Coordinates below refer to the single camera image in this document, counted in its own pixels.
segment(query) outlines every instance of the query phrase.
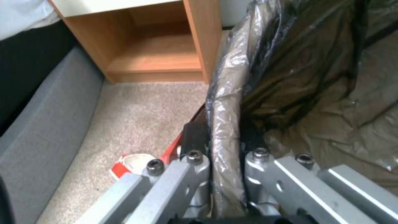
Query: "gray cushion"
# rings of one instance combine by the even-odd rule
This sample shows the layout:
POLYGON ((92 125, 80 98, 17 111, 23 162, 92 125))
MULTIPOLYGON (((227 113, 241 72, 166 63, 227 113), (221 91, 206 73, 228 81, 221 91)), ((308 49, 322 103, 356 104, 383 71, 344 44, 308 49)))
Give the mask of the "gray cushion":
POLYGON ((55 192, 85 137, 102 82, 75 47, 0 138, 0 175, 17 223, 34 223, 55 192))

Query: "black fabric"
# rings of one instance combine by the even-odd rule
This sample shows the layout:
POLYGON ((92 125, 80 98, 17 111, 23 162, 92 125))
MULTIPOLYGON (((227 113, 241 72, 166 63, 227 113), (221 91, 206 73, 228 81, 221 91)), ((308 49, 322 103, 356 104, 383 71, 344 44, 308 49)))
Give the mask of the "black fabric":
POLYGON ((0 41, 0 136, 75 44, 62 21, 0 41))

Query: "wooden cabinet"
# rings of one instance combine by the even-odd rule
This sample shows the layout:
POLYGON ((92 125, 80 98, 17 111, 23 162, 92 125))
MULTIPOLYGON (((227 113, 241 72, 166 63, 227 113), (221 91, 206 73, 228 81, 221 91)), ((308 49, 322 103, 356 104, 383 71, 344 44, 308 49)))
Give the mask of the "wooden cabinet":
POLYGON ((210 81, 218 0, 52 0, 111 82, 210 81))

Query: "metal bracket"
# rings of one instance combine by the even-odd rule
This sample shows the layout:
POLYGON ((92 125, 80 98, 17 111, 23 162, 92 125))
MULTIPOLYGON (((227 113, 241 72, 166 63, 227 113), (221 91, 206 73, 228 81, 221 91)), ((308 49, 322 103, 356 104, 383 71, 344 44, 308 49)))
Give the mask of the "metal bracket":
POLYGON ((121 223, 150 188, 149 178, 126 173, 76 223, 121 223))

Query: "red object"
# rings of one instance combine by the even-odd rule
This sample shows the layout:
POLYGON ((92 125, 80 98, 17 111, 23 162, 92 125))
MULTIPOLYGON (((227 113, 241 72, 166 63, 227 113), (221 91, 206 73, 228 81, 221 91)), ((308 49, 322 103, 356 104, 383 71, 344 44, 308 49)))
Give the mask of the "red object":
POLYGON ((170 144, 170 146, 164 151, 160 159, 165 163, 165 164, 170 164, 171 161, 177 159, 177 147, 179 146, 182 138, 182 133, 180 133, 176 139, 170 144))
POLYGON ((109 171, 110 174, 115 178, 115 179, 120 179, 125 173, 130 173, 129 169, 127 169, 120 160, 123 158, 120 157, 120 159, 115 163, 111 170, 109 171))

